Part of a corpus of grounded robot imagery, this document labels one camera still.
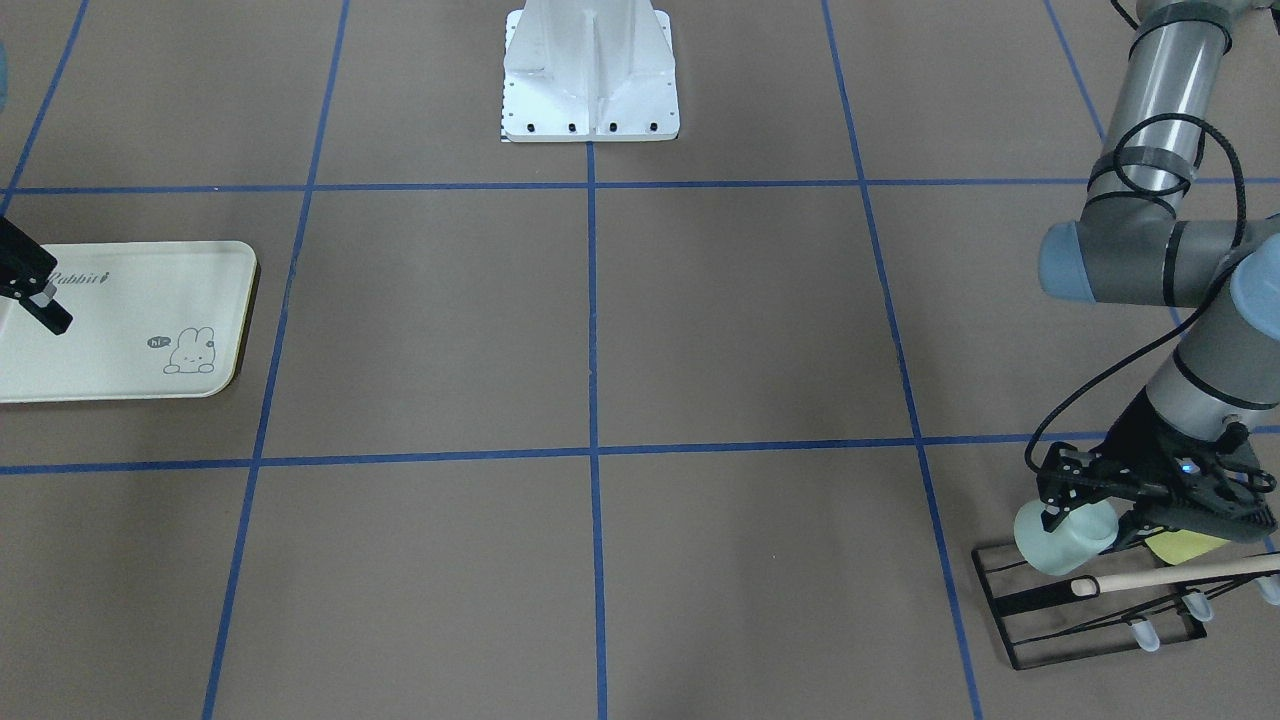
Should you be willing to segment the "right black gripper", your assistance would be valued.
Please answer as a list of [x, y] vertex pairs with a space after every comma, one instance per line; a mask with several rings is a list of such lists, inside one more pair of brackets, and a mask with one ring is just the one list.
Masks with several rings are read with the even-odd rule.
[[54, 290], [46, 290], [58, 266], [58, 260], [26, 232], [1, 217], [1, 295], [18, 304], [46, 331], [64, 334], [73, 323], [55, 299]]

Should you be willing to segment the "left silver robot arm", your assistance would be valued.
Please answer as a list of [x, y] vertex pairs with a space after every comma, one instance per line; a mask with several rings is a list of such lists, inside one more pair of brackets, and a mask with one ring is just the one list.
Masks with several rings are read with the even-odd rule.
[[1277, 519], [1251, 436], [1277, 411], [1277, 218], [1247, 217], [1235, 149], [1206, 119], [1235, 23], [1262, 1], [1140, 1], [1126, 77], [1087, 200], [1053, 225], [1039, 282], [1084, 304], [1184, 307], [1175, 329], [1117, 363], [1172, 351], [1110, 427], [1024, 459], [1039, 498], [1018, 532], [1070, 544], [1068, 525], [1097, 521], [1088, 553], [1161, 532], [1229, 542], [1271, 536]]

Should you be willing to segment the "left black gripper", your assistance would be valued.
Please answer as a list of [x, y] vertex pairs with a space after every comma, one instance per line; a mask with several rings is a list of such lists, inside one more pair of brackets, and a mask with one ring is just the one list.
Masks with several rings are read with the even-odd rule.
[[1041, 528], [1052, 534], [1074, 509], [1121, 498], [1132, 507], [1119, 519], [1115, 546], [1148, 530], [1260, 542], [1277, 529], [1267, 503], [1277, 480], [1260, 466], [1249, 436], [1234, 419], [1212, 439], [1185, 436], [1139, 392], [1101, 445], [1089, 451], [1066, 442], [1050, 446], [1037, 471]]

